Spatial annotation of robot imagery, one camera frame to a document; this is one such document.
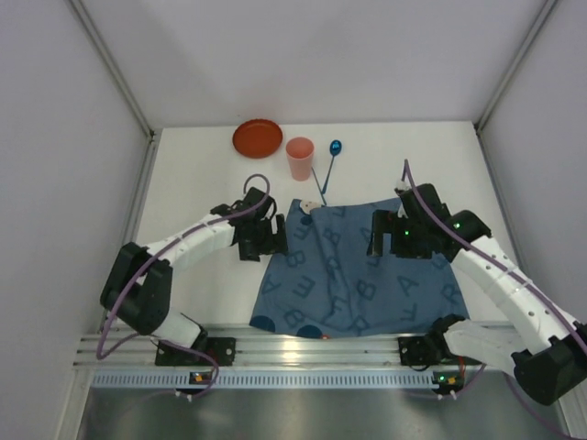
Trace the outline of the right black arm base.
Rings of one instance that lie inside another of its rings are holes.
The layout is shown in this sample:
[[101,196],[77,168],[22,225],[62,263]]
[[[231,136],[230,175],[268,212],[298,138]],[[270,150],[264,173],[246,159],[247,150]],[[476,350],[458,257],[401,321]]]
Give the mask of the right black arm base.
[[403,366],[426,369],[439,365],[455,365],[457,362],[457,357],[449,352],[446,343],[433,336],[400,336],[397,342]]

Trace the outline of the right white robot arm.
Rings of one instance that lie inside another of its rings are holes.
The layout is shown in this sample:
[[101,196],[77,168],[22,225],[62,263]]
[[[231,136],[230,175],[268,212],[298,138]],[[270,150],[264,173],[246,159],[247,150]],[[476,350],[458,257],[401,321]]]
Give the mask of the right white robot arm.
[[367,254],[379,257],[383,239],[401,259],[442,255],[466,273],[508,319],[514,332],[486,328],[458,314],[438,318],[404,344],[405,365],[432,366],[469,358],[515,379],[534,402],[550,405],[586,380],[586,326],[555,305],[507,257],[493,233],[469,210],[451,213],[434,185],[397,188],[396,210],[373,212]]

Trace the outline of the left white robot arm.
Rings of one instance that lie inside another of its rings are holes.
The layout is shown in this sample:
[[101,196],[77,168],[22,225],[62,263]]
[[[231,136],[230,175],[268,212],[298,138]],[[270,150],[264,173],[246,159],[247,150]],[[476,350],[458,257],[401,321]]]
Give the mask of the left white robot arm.
[[202,351],[207,332],[171,306],[173,276],[207,255],[236,246],[242,261],[288,252],[285,216],[275,200],[252,187],[233,204],[220,204],[183,231],[118,252],[100,296],[110,314],[140,336],[154,336],[176,349]]

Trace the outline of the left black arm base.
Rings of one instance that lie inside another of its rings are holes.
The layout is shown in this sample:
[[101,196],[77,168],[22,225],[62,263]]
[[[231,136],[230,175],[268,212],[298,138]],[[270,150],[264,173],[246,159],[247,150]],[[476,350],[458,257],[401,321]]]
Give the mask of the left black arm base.
[[158,367],[211,366],[213,359],[219,367],[230,367],[236,356],[237,339],[234,337],[208,337],[200,348],[178,348],[160,341],[157,344],[155,365]]

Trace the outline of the blue lettered placemat cloth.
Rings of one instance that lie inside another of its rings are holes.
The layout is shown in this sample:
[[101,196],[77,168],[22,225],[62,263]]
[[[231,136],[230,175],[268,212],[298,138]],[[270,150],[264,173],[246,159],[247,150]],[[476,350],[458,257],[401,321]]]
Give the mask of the blue lettered placemat cloth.
[[371,219],[397,199],[347,206],[291,202],[287,254],[271,257],[250,326],[303,338],[424,333],[449,314],[469,315],[446,259],[367,254]]

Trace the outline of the pink plastic cup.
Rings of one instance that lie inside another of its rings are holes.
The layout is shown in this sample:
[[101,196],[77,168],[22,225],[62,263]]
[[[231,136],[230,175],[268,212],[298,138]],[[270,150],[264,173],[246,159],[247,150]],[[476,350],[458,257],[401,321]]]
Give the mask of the pink plastic cup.
[[314,143],[307,137],[294,137],[287,142],[285,152],[294,180],[304,182],[310,178],[314,151]]

